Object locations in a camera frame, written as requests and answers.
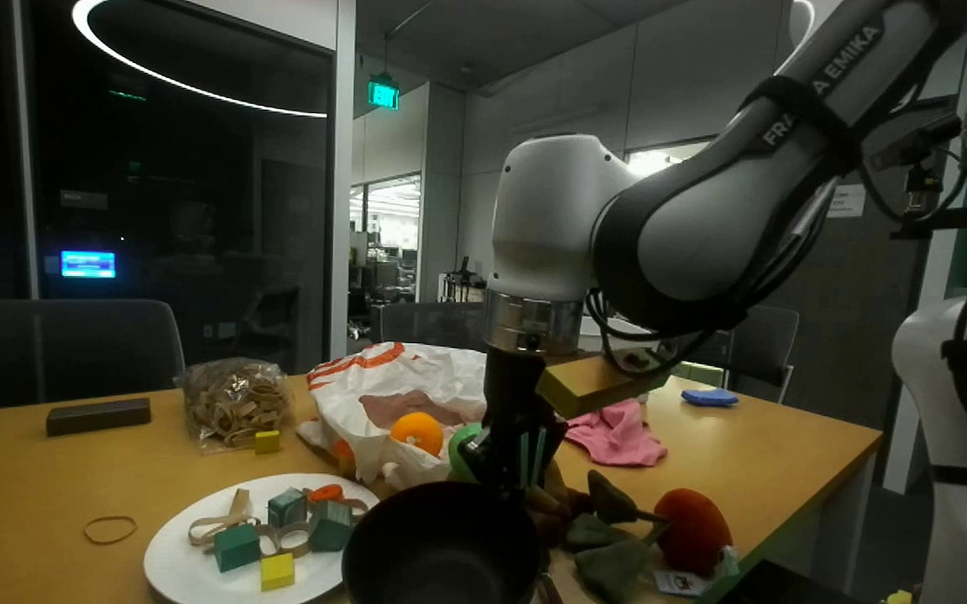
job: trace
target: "blue screen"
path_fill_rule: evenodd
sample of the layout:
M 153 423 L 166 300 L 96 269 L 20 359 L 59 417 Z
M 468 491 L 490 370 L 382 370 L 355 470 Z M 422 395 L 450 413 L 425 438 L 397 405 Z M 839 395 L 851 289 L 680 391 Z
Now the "blue screen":
M 91 252 L 91 248 L 64 248 L 59 252 L 59 278 L 117 278 L 113 252 Z

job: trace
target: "plastic bag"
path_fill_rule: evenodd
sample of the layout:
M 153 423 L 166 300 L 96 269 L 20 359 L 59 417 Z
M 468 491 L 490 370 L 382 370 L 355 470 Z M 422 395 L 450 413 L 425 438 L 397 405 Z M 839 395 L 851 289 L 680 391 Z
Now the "plastic bag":
M 347 474 L 375 486 L 405 491 L 450 475 L 445 443 L 464 423 L 478 423 L 483 400 L 483 351 L 379 342 L 355 355 L 316 365 L 309 389 L 323 425 L 299 434 L 338 461 Z M 389 436 L 401 413 L 430 413 L 443 423 L 439 454 Z
M 274 362 L 218 359 L 177 375 L 186 413 L 198 438 L 252 445 L 257 429 L 278 429 L 290 417 L 290 389 Z

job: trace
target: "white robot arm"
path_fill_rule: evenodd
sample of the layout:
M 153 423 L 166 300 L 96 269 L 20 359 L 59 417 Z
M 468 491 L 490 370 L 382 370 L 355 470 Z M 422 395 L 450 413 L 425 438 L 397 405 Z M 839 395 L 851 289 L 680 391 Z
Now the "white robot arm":
M 513 148 L 494 211 L 483 480 L 525 486 L 518 445 L 534 438 L 549 461 L 560 423 L 534 382 L 576 350 L 590 291 L 654 337 L 735 325 L 810 244 L 817 188 L 855 169 L 864 138 L 964 30 L 967 0 L 845 0 L 703 154 L 644 181 L 593 138 Z M 967 601 L 967 404 L 940 355 L 957 309 L 914 314 L 892 350 L 948 475 L 928 604 Z

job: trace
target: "pink cloth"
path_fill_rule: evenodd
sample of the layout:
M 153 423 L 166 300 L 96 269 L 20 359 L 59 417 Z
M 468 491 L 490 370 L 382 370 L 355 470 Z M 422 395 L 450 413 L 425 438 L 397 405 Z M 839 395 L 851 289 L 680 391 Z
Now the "pink cloth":
M 602 465 L 650 465 L 666 455 L 666 445 L 647 434 L 644 405 L 637 400 L 622 400 L 576 417 L 569 423 L 563 436 L 583 445 Z

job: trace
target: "frying pan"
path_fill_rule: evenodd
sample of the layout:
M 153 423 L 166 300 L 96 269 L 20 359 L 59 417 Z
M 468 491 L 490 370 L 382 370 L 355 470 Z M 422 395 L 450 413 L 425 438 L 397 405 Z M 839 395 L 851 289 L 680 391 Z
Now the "frying pan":
M 382 501 L 342 558 L 354 604 L 527 604 L 543 567 L 525 508 L 478 483 L 422 483 Z

